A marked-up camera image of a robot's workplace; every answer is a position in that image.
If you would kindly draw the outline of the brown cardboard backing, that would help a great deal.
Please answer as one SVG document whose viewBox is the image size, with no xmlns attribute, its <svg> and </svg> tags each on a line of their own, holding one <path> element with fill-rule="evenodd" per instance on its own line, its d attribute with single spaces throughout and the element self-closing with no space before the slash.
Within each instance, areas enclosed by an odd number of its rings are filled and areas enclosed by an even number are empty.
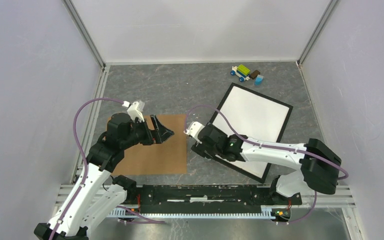
<svg viewBox="0 0 384 240">
<path fill-rule="evenodd" d="M 158 120 L 174 135 L 162 144 L 138 144 L 124 151 L 112 176 L 185 174 L 187 172 L 187 136 L 185 114 L 160 114 Z"/>
</svg>

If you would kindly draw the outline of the black picture frame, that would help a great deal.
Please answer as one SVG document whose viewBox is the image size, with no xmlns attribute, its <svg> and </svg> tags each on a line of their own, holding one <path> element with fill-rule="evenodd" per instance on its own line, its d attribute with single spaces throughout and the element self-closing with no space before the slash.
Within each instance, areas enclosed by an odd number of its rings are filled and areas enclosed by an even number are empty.
<svg viewBox="0 0 384 240">
<path fill-rule="evenodd" d="M 225 95 L 229 87 L 230 86 L 223 88 L 222 92 L 219 94 L 216 100 L 210 101 L 210 100 L 201 98 L 196 102 L 192 103 L 190 107 L 193 108 L 198 105 L 208 105 L 217 109 L 219 103 L 221 102 L 223 96 Z M 251 87 L 246 87 L 246 88 L 256 91 L 258 93 L 261 93 L 263 95 L 266 95 L 270 98 L 279 100 L 288 105 L 291 105 L 286 101 L 279 99 L 278 97 L 270 96 L 267 93 L 262 93 L 261 91 L 254 90 Z M 199 121 L 200 123 L 205 125 L 206 123 L 209 122 L 209 120 L 211 119 L 211 117 L 215 112 L 213 108 L 199 107 L 195 109 L 188 116 L 187 118 L 188 122 Z M 191 155 L 192 155 L 191 157 L 194 160 L 196 160 L 197 163 L 194 164 L 192 168 L 193 175 L 191 177 L 190 183 L 193 183 L 193 184 L 259 184 L 260 183 L 242 173 L 239 173 L 238 171 L 235 171 L 217 162 L 216 160 L 200 157 L 195 152 L 192 152 Z M 291 168 L 271 164 L 271 167 L 269 168 L 268 175 L 265 179 L 265 182 L 262 184 L 269 184 L 272 182 L 273 178 L 277 177 L 278 175 L 289 174 L 291 171 L 292 171 Z"/>
</svg>

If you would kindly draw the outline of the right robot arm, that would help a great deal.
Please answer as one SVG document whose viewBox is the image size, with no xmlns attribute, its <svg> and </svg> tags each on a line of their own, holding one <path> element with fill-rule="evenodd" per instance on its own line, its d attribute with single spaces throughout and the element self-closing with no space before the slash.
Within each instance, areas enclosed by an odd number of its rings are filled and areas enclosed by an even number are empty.
<svg viewBox="0 0 384 240">
<path fill-rule="evenodd" d="M 264 162 L 292 169 L 292 173 L 275 178 L 270 186 L 268 196 L 275 204 L 307 190 L 336 193 L 342 160 L 316 138 L 297 144 L 268 142 L 243 134 L 227 135 L 211 123 L 197 121 L 184 133 L 196 141 L 195 152 L 204 158 L 231 163 Z"/>
</svg>

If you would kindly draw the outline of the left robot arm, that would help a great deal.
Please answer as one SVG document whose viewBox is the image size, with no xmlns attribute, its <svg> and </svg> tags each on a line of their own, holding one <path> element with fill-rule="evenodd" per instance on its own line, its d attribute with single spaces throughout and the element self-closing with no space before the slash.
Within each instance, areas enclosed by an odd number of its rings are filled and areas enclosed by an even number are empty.
<svg viewBox="0 0 384 240">
<path fill-rule="evenodd" d="M 125 150 L 141 144 L 162 144 L 175 133 L 150 116 L 153 129 L 138 117 L 116 113 L 107 122 L 106 131 L 90 148 L 72 191 L 58 212 L 47 222 L 39 223 L 34 234 L 40 240 L 89 240 L 93 230 L 119 204 L 131 204 L 137 198 L 136 182 L 124 176 L 114 179 L 108 190 L 95 203 L 96 193 L 124 158 Z"/>
</svg>

